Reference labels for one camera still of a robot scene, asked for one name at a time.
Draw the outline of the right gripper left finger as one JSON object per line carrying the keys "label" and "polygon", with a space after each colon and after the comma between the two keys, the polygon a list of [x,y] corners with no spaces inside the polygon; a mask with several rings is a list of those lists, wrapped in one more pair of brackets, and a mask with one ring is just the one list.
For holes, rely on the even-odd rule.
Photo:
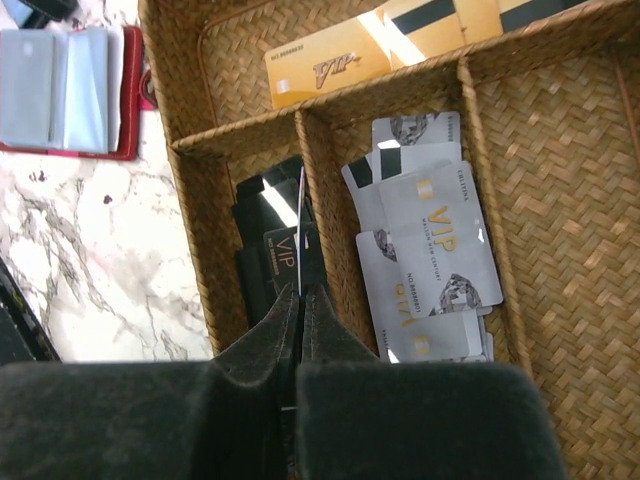
{"label": "right gripper left finger", "polygon": [[299,294],[209,361],[1,370],[5,479],[284,479]]}

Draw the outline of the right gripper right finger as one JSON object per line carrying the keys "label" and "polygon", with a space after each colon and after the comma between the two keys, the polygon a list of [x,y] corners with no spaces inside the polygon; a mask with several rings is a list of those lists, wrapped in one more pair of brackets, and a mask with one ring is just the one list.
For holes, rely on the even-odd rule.
{"label": "right gripper right finger", "polygon": [[304,479],[564,479],[541,395],[496,362],[386,364],[305,298],[296,440]]}

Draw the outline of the dark credit card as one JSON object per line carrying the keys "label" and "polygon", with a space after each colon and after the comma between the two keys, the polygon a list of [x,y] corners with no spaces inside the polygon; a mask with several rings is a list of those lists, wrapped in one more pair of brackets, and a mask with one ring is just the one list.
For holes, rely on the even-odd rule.
{"label": "dark credit card", "polygon": [[263,235],[271,278],[277,292],[289,283],[298,283],[296,238],[296,227],[271,230]]}
{"label": "dark credit card", "polygon": [[297,201],[297,227],[296,227],[296,262],[297,262],[297,290],[298,295],[303,295],[302,258],[304,250],[303,206],[305,197],[305,168],[301,167],[299,175],[299,189]]}

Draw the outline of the red leather card holder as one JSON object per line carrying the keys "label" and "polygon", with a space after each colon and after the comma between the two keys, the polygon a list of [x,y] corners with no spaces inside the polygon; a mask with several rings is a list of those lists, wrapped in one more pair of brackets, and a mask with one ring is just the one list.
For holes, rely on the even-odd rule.
{"label": "red leather card holder", "polygon": [[137,26],[2,31],[2,150],[133,160],[143,59]]}

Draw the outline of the black leather card holder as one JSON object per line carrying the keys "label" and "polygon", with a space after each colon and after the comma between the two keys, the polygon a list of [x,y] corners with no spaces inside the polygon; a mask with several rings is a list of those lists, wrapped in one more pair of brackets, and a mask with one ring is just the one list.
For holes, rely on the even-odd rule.
{"label": "black leather card holder", "polygon": [[2,0],[1,9],[18,29],[43,29],[50,22],[67,20],[76,0]]}

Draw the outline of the silver VIP credit card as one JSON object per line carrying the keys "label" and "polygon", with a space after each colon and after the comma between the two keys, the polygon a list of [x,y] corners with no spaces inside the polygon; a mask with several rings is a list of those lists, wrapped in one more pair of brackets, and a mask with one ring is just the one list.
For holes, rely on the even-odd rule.
{"label": "silver VIP credit card", "polygon": [[415,317],[503,301],[469,162],[393,177],[379,194]]}

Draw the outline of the gold VIP credit card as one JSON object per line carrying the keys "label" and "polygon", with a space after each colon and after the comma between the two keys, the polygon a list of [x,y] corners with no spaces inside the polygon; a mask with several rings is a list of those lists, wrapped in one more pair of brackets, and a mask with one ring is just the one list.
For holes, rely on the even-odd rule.
{"label": "gold VIP credit card", "polygon": [[391,71],[390,53],[362,28],[317,32],[264,55],[272,105],[294,105]]}

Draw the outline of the tan card in tray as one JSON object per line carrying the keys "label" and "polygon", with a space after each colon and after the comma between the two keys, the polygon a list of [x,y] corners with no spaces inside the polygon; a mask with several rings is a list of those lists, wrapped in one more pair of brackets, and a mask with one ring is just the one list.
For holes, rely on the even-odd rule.
{"label": "tan card in tray", "polygon": [[398,70],[504,33],[494,0],[387,1],[358,21]]}

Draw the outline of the woven bamboo organizer tray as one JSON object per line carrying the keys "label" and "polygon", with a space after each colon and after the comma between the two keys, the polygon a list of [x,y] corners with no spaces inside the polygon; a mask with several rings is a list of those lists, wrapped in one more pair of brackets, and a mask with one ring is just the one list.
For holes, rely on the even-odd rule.
{"label": "woven bamboo organizer tray", "polygon": [[639,5],[438,56],[377,1],[142,1],[211,345],[311,290],[307,346],[522,368],[573,479],[639,475]]}

